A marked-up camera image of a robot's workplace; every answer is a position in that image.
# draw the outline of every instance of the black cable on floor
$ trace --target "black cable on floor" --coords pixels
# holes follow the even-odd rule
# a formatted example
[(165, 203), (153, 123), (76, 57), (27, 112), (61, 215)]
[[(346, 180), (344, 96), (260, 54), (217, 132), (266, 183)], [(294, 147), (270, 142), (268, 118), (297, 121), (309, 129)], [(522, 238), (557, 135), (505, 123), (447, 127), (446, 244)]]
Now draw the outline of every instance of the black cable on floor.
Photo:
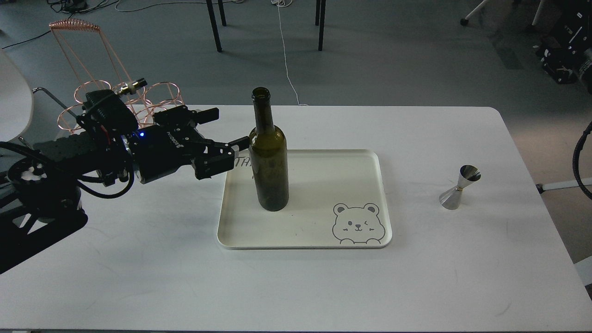
[(578, 140), (578, 143), (576, 143), (576, 145), (575, 145), (574, 157), (571, 160), (571, 166), (572, 166), (572, 169), (574, 170), (575, 181), (578, 182), (578, 185), (580, 186), (580, 189), (582, 189), (582, 192), (584, 192), (584, 194), (588, 198), (590, 198), (590, 200), (592, 200), (592, 193), (586, 188), (586, 186), (582, 182), (582, 178), (580, 177), (580, 152), (584, 148), (586, 138), (588, 137), (590, 132), (592, 132), (592, 122), (590, 122), (588, 127), (586, 127), (586, 129), (584, 130), (584, 133), (582, 134), (582, 136)]

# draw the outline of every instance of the black chair leg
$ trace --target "black chair leg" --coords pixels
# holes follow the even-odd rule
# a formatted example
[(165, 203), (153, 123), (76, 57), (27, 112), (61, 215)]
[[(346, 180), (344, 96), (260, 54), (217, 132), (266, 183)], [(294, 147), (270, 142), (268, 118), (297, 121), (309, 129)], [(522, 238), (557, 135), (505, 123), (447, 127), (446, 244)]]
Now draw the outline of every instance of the black chair leg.
[(226, 15), (224, 14), (224, 1), (218, 0), (218, 9), (220, 10), (220, 20), (222, 21), (222, 26), (226, 26)]
[(214, 33), (216, 50), (218, 52), (222, 52), (222, 45), (220, 44), (220, 35), (218, 34), (218, 25), (216, 24), (216, 16), (214, 15), (214, 5), (212, 4), (212, 0), (205, 0), (205, 3), (208, 6), (208, 14), (210, 15), (210, 23), (212, 24), (212, 32)]
[(321, 1), (321, 6), (320, 6), (320, 27), (318, 30), (318, 50), (322, 51), (323, 50), (323, 34), (324, 34), (324, 30), (325, 30), (325, 7), (327, 4), (327, 0), (320, 0)]
[(319, 17), (319, 12), (321, 10), (321, 0), (317, 0), (317, 11), (316, 14), (314, 15), (314, 25), (318, 26), (318, 17)]

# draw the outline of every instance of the jigger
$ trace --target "jigger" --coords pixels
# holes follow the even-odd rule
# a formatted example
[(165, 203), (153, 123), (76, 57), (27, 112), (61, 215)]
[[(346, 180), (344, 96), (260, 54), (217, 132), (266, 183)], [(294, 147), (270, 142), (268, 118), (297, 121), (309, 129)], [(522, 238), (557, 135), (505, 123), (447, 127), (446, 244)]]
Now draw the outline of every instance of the jigger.
[(479, 179), (481, 179), (479, 169), (472, 165), (463, 165), (456, 186), (440, 194), (440, 204), (446, 209), (457, 209), (461, 205), (462, 190)]

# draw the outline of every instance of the bear face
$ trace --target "bear face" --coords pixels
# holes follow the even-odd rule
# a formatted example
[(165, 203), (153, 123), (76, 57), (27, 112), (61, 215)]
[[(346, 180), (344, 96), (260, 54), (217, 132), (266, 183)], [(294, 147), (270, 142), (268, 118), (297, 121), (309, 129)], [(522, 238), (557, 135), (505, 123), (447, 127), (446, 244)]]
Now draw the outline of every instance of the bear face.
[(380, 244), (385, 229), (378, 219), (378, 212), (378, 206), (373, 203), (351, 208), (343, 203), (336, 204), (333, 208), (336, 215), (333, 235), (339, 239), (339, 244), (344, 241), (368, 244), (370, 240)]

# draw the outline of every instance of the wine bottle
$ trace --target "wine bottle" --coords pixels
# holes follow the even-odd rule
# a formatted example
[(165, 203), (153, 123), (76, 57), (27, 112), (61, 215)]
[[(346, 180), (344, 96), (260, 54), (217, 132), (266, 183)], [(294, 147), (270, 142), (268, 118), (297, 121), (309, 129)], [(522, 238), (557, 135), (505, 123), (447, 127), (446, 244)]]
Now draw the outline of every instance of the wine bottle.
[(275, 212), (288, 204), (288, 150), (284, 133), (274, 126), (270, 97), (264, 87), (255, 88), (251, 95), (255, 128), (249, 135), (249, 153), (259, 204)]

